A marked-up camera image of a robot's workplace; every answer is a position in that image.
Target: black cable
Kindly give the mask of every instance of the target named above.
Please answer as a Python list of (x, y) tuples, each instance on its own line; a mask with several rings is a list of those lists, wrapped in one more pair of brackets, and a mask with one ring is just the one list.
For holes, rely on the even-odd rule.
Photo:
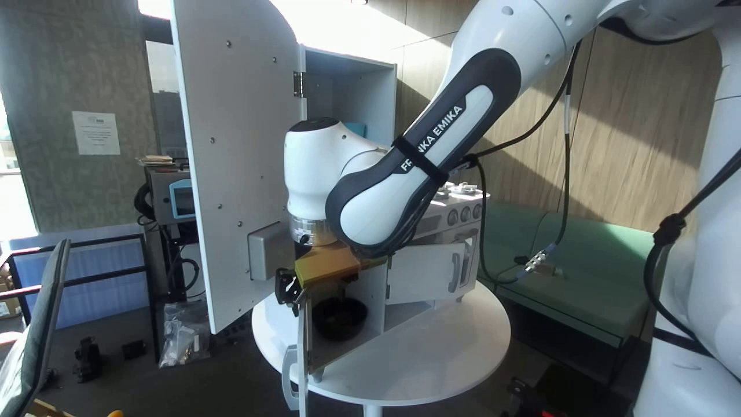
[(536, 123), (534, 123), (531, 131), (526, 131), (524, 134), (518, 134), (518, 137), (514, 137), (514, 140), (510, 140), (510, 142), (503, 142), (503, 145), (498, 145), (498, 147), (490, 147), (490, 149), (484, 149), (484, 152), (478, 152), (478, 154), (471, 154), (474, 159), (487, 159), (487, 156), (498, 154), (498, 152), (503, 152), (503, 149), (515, 147), (515, 145), (521, 145), (524, 140), (533, 137), (533, 134), (541, 128), (541, 123), (549, 120), (549, 116), (554, 113), (561, 95), (563, 95), (563, 94), (566, 90), (566, 87), (572, 83), (573, 67), (576, 67), (576, 59), (578, 59), (578, 50), (580, 50), (580, 42), (573, 46), (569, 67), (564, 69), (564, 78), (563, 78), (563, 81), (561, 81), (561, 87), (558, 87), (551, 105), (549, 105), (546, 111), (536, 118)]
[[(566, 109), (569, 109), (569, 98), (572, 98), (572, 81), (573, 78), (566, 75), (566, 81), (564, 81), (564, 98), (566, 98)], [(561, 247), (563, 237), (564, 237), (564, 230), (569, 225), (569, 201), (572, 201), (572, 120), (569, 120), (569, 111), (564, 116), (564, 134), (563, 134), (563, 205), (561, 205), (561, 230), (555, 234), (555, 242), (554, 247)]]
[(686, 218), (708, 197), (713, 194), (727, 179), (732, 179), (741, 169), (741, 149), (723, 164), (723, 169), (674, 215), (666, 215), (659, 223), (659, 230), (653, 234), (653, 249), (643, 264), (643, 288), (650, 307), (675, 330), (681, 330), (696, 349), (707, 350), (691, 330), (688, 330), (656, 295), (653, 274), (659, 257), (671, 250), (674, 242), (681, 237), (686, 228)]
[[(181, 295), (174, 295), (174, 298), (186, 298), (187, 289), (194, 288), (194, 284), (199, 281), (202, 277), (202, 267), (190, 261), (190, 257), (182, 257), (182, 249), (172, 234), (168, 234), (168, 228), (160, 228), (160, 234), (165, 240), (165, 257), (167, 257), (167, 281), (168, 281), (168, 289), (177, 289)], [(175, 285), (175, 270), (181, 267), (181, 274), (182, 274), (182, 264), (190, 264), (191, 267), (191, 279), (190, 284), (182, 288)]]
[(482, 182), (482, 240), (478, 240), (478, 264), (484, 270), (484, 277), (493, 284), (493, 288), (500, 288), (500, 285), (514, 285), (518, 281), (518, 277), (510, 279), (510, 281), (500, 281), (498, 277), (504, 274), (504, 271), (511, 271), (514, 267), (506, 267), (498, 274), (490, 274), (488, 271), (488, 264), (487, 264), (487, 214), (488, 214), (488, 205), (487, 205), (487, 194), (488, 194), (488, 183), (487, 183), (487, 172), (482, 167), (482, 161), (478, 159), (469, 159), (469, 164), (477, 167), (478, 172), (478, 182)]

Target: floor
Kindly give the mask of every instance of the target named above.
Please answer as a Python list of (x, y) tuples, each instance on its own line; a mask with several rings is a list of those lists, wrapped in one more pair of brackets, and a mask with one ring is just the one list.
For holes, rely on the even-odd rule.
[[(277, 373), (261, 359), (253, 343), (253, 335), (243, 328), (227, 332), (212, 340), (212, 354), (175, 369), (160, 369), (152, 358), (150, 328), (146, 310), (128, 313), (121, 317), (71, 328), (56, 335), (50, 349), (54, 378), (40, 400), (78, 417), (103, 417), (111, 410), (122, 410), (125, 417), (177, 417), (177, 415), (209, 415), (209, 417), (287, 417), (292, 415), (279, 396)], [(524, 328), (524, 315), (515, 315), (514, 337)], [(103, 354), (103, 372), (89, 383), (77, 375), (78, 361), (73, 353), (84, 338)], [(131, 340), (144, 340), (147, 349), (144, 358), (122, 359), (121, 349)], [(554, 369), (551, 353), (544, 353), (533, 340), (514, 340), (504, 364), (478, 387), (463, 396), (416, 409), (389, 409), (383, 415), (402, 417), (503, 417), (515, 415), (518, 400), (510, 391), (511, 381), (521, 386), (536, 386), (541, 375)], [(600, 350), (587, 350), (594, 364), (602, 364)], [(592, 373), (597, 381), (608, 381), (603, 367), (594, 369), (580, 364), (580, 373)], [(614, 391), (629, 396), (634, 381), (623, 372), (616, 378)], [(309, 396), (312, 417), (361, 417), (356, 406)]]

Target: white panel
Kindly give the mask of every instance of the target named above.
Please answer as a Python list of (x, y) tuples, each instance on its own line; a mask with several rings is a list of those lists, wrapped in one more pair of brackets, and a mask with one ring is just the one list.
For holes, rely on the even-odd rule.
[(387, 264), (361, 271), (358, 281), (346, 285), (346, 295), (368, 308), (368, 335), (383, 332), (383, 303), (387, 303)]
[(390, 257), (387, 303), (438, 302), (458, 295), (463, 243), (408, 247)]
[(389, 147), (395, 125), (395, 65), (306, 50), (309, 116), (366, 123), (368, 140)]
[(187, 159), (211, 332), (274, 284), (253, 281), (248, 234), (285, 218), (283, 137), (298, 120), (298, 46), (267, 0), (174, 2)]

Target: black robot arm segment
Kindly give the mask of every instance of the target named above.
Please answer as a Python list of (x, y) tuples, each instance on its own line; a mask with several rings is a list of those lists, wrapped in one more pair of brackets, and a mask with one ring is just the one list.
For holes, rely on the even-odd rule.
[(383, 161), (337, 182), (326, 199), (334, 234), (361, 257), (400, 249), (447, 175), (518, 90), (521, 73), (506, 51), (487, 50), (471, 57)]

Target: gray wall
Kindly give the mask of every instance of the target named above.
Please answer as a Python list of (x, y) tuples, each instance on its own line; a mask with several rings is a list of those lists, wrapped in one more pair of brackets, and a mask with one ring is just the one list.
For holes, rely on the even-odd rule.
[[(40, 232), (137, 218), (154, 152), (137, 0), (0, 0), (0, 90)], [(71, 111), (116, 113), (121, 156), (78, 156)]]

